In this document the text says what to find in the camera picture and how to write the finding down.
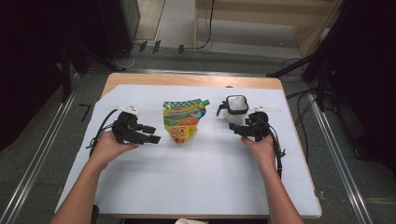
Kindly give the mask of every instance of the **colorful packaging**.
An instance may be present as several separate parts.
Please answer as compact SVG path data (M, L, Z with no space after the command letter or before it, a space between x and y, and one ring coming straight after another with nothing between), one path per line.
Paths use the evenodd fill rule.
M209 104L208 100L201 99L163 103L163 123L176 143L183 144L194 135Z

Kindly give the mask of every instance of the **black speaker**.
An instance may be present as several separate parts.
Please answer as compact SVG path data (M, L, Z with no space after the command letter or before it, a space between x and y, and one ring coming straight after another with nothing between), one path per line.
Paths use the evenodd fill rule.
M76 6L72 10L79 16L71 30L78 43L109 59L132 49L140 22L137 0L88 0Z

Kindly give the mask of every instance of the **gray floor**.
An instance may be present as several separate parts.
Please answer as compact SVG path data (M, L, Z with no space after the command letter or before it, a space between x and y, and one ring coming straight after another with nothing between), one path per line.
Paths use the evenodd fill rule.
M165 30L169 31L169 22L162 21L162 25L166 27ZM218 44L218 46L221 46L221 49L213 50L213 52L209 50L186 51L183 54L177 54L176 49L161 49L159 52L152 54L150 48L148 48L146 51L140 53L136 51L134 53L134 65L127 68L127 72L133 72L139 69L146 69L146 71L148 69L154 69L222 72L244 77L263 77L266 73L279 70L285 59L298 56L295 53L295 46L292 45L290 37L286 36L286 33L282 33L284 36L274 35L273 40L266 41L265 43L271 48L267 50L258 49L260 52L265 52L265 55L249 50L245 52L242 50L234 52L234 45L230 48L228 45L221 44ZM178 34L177 36L180 37L177 43L181 43L184 40L188 41L187 39L189 39L185 35L180 35L182 32L173 34ZM174 47L173 45L176 42L171 43L169 40L170 37L167 36L164 29L160 29L158 37L163 40L164 44ZM281 46L282 48L285 45L288 46L286 49L275 45L275 43L279 43L279 38L285 38L285 40L282 40L282 43L290 43L290 45L284 44ZM253 40L249 40L249 36L246 36L245 39L250 41L249 43L254 42ZM132 58L126 56L118 62L130 64L131 61ZM99 100L106 83L106 78L110 74L101 64L95 62L91 62L91 64L92 68L88 75L81 76L82 81L76 92L73 104L50 148L49 154L29 195L25 199L15 223L48 223L53 214L60 197L59 192L62 191L92 112L90 111L88 117L81 122L86 107L79 106L79 104L94 105ZM292 72L290 76L281 78L286 94L305 90L305 84L300 78L301 73L302 70L300 69ZM32 119L21 137L10 147L0 152L0 212L6 209L14 189L22 179L31 159L35 155L46 130L61 105L61 97L62 89L59 89L47 101L47 104L39 111L35 118ZM296 100L296 98L293 98L289 101L291 114L295 118L297 117ZM373 222L393 223L393 220L396 218L396 213L394 212L396 211L396 181L391 171L379 162L360 161L356 159L354 147L351 145L351 141L347 137L339 118L331 111L326 112L326 116L332 125L333 133L342 149L350 172L359 186L362 197L366 201ZM312 110L305 116L304 124L307 129L310 148L309 169L314 185L318 191L323 191L327 196L327 199L320 201L323 210L322 217L307 220L306 222L359 223ZM301 127L298 126L297 130L304 147L304 137ZM118 221L101 218L98 223L118 223Z

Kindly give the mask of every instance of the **table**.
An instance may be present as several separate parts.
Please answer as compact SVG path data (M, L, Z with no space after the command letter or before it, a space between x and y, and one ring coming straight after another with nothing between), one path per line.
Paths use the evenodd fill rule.
M85 146L106 114L115 105L125 105L126 99L130 99L139 103L141 115L138 122L156 127L155 134L162 139L159 145L145 144L124 153L103 171L95 198L101 216L267 218L264 185L256 162L239 136L228 130L228 124L215 115L221 101L238 92L247 97L251 106L264 103L281 108L281 112L269 114L269 118L282 147L286 148L282 180L300 214L319 217L320 205L290 119L282 85L278 79L258 77L110 75L102 99L95 105L58 206L88 159L89 150ZM254 97L264 92L265 95ZM162 102L168 97L182 101L192 96L209 99L211 105L194 137L178 146L164 130Z
M300 52L313 52L326 28L338 17L342 0L216 0L213 20L244 21L291 27ZM211 0L195 0L193 46L196 48L198 19L209 19Z

